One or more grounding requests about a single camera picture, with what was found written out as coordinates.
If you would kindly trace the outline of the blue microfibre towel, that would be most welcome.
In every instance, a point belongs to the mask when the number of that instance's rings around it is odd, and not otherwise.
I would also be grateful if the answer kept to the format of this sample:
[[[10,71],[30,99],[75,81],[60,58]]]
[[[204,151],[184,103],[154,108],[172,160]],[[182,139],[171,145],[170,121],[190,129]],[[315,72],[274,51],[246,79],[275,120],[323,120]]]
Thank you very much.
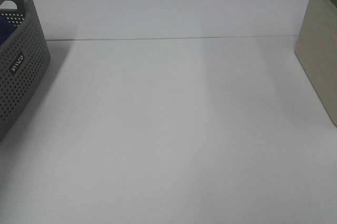
[[[6,19],[3,15],[1,15],[0,20],[0,45],[2,45],[8,37],[12,34],[15,28],[13,25]]]

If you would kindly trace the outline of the grey perforated plastic basket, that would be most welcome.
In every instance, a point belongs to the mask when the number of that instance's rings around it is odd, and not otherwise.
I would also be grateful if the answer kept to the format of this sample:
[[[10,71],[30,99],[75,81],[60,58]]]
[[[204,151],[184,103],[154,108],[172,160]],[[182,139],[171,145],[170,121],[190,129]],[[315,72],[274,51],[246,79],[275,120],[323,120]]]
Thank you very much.
[[[1,45],[1,138],[4,138],[39,86],[51,59],[33,0],[11,1],[2,9],[15,28]]]

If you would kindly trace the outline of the beige storage bin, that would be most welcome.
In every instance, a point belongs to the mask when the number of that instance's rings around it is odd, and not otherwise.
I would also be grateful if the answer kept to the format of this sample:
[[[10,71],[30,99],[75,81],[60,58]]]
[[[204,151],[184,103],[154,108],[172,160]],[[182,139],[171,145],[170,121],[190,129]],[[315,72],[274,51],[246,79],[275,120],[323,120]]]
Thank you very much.
[[[336,0],[309,0],[294,52],[336,125]]]

